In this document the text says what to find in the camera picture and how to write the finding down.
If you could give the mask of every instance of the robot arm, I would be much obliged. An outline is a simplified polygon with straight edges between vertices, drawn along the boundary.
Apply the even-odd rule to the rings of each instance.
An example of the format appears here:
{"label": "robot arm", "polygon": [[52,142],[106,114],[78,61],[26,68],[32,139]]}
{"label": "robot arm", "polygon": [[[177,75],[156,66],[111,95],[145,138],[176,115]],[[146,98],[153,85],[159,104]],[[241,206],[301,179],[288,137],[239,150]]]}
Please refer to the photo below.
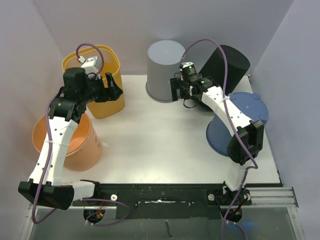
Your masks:
{"label": "robot arm", "polygon": [[[66,210],[73,201],[92,196],[99,198],[99,183],[80,180],[63,184],[62,170],[71,138],[78,127],[81,116],[86,111],[86,104],[90,102],[107,102],[117,100],[123,91],[117,86],[111,73],[106,73],[108,87],[96,75],[97,68],[92,63],[82,67],[73,67],[63,74],[64,86],[50,104],[49,125],[52,134],[52,153],[49,167],[44,176],[43,185],[38,199],[38,205]],[[37,161],[37,164],[28,178],[19,184],[18,191],[31,203],[35,200],[36,190],[46,164],[49,152],[48,134]]]}
{"label": "robot arm", "polygon": [[178,100],[177,90],[181,98],[194,99],[210,107],[228,128],[232,139],[227,147],[227,152],[232,160],[225,184],[231,191],[236,191],[241,185],[246,168],[251,165],[250,158],[240,146],[234,136],[233,129],[227,118],[224,101],[235,128],[238,130],[242,142],[251,155],[255,158],[263,147],[264,125],[261,121],[254,122],[243,114],[229,99],[223,98],[222,88],[211,77],[202,77],[197,74],[192,62],[180,65],[181,78],[172,78],[171,92],[173,101]]}

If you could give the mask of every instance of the gray bucket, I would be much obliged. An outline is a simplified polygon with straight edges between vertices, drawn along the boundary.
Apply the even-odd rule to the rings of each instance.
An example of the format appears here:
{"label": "gray bucket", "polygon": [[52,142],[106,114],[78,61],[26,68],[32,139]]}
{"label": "gray bucket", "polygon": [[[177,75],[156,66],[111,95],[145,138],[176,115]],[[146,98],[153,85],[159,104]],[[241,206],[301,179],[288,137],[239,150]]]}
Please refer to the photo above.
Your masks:
{"label": "gray bucket", "polygon": [[161,40],[148,49],[145,90],[150,98],[161,103],[171,103],[170,79],[179,72],[179,63],[185,48],[173,40]]}

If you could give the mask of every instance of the purple-gray wall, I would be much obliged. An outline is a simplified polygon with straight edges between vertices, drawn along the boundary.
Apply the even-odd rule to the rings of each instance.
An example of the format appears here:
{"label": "purple-gray wall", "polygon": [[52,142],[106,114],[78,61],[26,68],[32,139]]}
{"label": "purple-gray wall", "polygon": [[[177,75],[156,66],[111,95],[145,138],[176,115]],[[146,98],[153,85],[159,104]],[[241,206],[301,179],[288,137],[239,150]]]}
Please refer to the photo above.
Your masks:
{"label": "purple-gray wall", "polygon": [[280,175],[307,240],[320,239],[320,1],[295,0],[252,74]]}
{"label": "purple-gray wall", "polygon": [[[159,39],[187,48],[213,38],[243,52],[256,66],[293,0],[33,0],[66,56],[77,44],[110,46],[123,74],[147,73],[147,49]],[[212,43],[190,55],[200,69]]]}
{"label": "purple-gray wall", "polygon": [[0,239],[18,240],[29,202],[18,193],[38,153],[32,130],[62,84],[61,55],[31,0],[0,8]]}

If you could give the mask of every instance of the orange container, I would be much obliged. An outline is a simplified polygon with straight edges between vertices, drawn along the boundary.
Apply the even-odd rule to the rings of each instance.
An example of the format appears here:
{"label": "orange container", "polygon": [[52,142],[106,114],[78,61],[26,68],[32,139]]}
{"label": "orange container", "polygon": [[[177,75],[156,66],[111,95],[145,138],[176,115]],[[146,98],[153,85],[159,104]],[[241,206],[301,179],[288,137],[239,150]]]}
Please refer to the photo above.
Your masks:
{"label": "orange container", "polygon": [[[112,73],[112,76],[116,84],[123,89],[120,62],[116,54],[111,50],[111,48],[105,45],[96,45],[103,54],[104,66],[100,73],[104,86],[108,87],[106,73]],[[98,56],[99,53],[93,47],[87,47],[79,50],[79,54],[85,59],[93,56]],[[81,64],[77,60],[76,53],[71,53],[66,56],[62,62],[63,72],[68,68],[81,67]],[[104,119],[117,112],[120,112],[125,107],[125,98],[122,94],[117,101],[107,101],[107,102],[90,102],[87,107],[96,119]]]}
{"label": "orange container", "polygon": [[[46,120],[43,116],[35,125],[32,142],[40,153],[47,134]],[[64,167],[72,171],[84,171],[93,167],[100,159],[102,147],[92,126],[90,117],[85,113],[73,133],[64,160]]]}

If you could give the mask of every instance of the white table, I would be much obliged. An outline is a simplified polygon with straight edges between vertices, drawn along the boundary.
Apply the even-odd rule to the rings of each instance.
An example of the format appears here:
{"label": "white table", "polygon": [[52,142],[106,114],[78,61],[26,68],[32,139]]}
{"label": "white table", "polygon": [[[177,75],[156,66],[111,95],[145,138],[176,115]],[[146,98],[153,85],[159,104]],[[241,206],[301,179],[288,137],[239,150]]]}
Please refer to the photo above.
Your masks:
{"label": "white table", "polygon": [[[93,127],[104,143],[100,161],[83,172],[64,169],[64,182],[223,183],[231,159],[216,153],[206,139],[206,128],[214,113],[201,107],[187,109],[182,100],[156,102],[146,93],[146,81],[144,75],[122,76],[124,109],[106,119],[92,117]],[[235,92],[252,92],[247,76]],[[266,133],[256,161],[259,169],[249,171],[247,183],[280,183]]]}

